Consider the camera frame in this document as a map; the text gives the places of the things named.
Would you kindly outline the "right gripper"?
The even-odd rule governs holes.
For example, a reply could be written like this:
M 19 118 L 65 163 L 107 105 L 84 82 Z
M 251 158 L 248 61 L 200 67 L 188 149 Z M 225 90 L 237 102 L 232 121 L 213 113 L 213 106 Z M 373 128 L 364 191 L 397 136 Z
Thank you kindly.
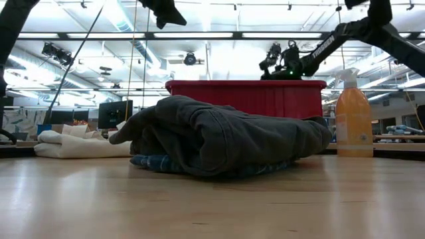
M 282 66 L 261 62 L 260 69 L 264 71 L 261 80 L 300 80 L 303 67 L 301 63 Z

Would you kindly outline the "dark grey garment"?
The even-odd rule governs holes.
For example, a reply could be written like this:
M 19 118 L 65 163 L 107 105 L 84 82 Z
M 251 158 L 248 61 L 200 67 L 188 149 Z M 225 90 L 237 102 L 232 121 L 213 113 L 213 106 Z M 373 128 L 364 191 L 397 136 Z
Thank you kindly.
M 277 118 L 240 112 L 186 96 L 159 100 L 110 136 L 134 155 L 168 155 L 190 175 L 213 177 L 249 164 L 309 157 L 332 138 L 322 117 Z

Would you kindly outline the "blue plaid shorts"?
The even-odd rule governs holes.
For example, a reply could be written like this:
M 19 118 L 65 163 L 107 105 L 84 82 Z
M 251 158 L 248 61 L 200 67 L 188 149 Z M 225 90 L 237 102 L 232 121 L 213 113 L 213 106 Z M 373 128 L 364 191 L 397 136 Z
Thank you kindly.
M 153 171 L 156 173 L 169 173 L 169 174 L 186 174 L 189 173 L 180 166 L 180 164 L 172 161 L 168 155 L 134 155 L 129 162 L 136 167 L 140 167 L 147 171 Z M 236 179 L 253 177 L 256 175 L 265 175 L 274 173 L 291 167 L 293 163 L 291 161 L 283 161 L 279 163 L 267 163 L 267 164 L 249 164 L 242 166 L 238 169 L 231 169 L 229 171 L 213 175 L 213 177 Z

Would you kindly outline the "red plastic laundry bin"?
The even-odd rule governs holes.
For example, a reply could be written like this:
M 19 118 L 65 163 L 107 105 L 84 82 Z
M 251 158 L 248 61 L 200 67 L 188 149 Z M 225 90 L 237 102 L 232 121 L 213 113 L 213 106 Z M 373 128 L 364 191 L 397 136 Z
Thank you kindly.
M 170 80 L 172 95 L 263 116 L 310 118 L 322 116 L 322 80 Z

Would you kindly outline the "orange spray bottle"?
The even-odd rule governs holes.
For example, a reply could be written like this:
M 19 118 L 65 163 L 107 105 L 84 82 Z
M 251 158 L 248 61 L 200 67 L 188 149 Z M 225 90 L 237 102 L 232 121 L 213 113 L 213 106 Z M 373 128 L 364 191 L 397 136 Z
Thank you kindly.
M 339 71 L 336 79 L 344 82 L 335 110 L 337 154 L 340 157 L 372 157 L 373 130 L 371 108 L 358 88 L 359 69 Z

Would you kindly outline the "black computer monitor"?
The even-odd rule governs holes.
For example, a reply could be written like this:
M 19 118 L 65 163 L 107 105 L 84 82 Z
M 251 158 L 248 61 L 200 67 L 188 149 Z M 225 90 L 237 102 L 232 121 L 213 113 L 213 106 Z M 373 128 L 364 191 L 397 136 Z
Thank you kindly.
M 126 121 L 133 114 L 133 101 L 102 103 L 98 111 L 98 128 L 112 129 Z

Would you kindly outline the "black ceiling track light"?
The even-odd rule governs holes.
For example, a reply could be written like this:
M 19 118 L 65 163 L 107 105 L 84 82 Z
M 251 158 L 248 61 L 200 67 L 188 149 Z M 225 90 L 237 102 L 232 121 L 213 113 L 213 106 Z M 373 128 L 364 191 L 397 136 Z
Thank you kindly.
M 61 48 L 57 48 L 52 43 L 46 42 L 41 53 L 48 58 L 52 58 L 63 66 L 68 66 L 72 63 L 72 53 L 66 52 Z

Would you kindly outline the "wooden workbench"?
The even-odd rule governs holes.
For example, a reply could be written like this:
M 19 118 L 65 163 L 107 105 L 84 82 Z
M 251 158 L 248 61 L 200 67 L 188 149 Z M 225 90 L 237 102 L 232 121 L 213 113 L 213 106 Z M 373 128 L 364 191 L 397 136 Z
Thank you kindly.
M 375 135 L 374 140 L 378 139 L 425 141 L 425 135 Z M 373 147 L 376 150 L 425 152 L 425 143 L 373 143 Z

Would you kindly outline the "blue grey bench equipment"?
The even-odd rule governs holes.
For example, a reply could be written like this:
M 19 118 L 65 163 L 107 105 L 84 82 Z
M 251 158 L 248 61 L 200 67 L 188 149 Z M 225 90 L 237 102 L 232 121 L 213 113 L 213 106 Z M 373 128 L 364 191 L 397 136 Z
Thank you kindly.
M 386 130 L 392 135 L 425 135 L 425 131 L 406 125 L 390 125 Z

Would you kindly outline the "white folded cloth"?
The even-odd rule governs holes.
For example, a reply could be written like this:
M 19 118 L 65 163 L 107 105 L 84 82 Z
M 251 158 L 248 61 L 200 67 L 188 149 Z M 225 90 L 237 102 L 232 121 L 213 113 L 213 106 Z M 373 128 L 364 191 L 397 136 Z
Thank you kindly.
M 63 125 L 62 132 L 44 130 L 34 146 L 38 157 L 56 159 L 89 159 L 130 157 L 130 142 L 113 145 L 87 125 Z

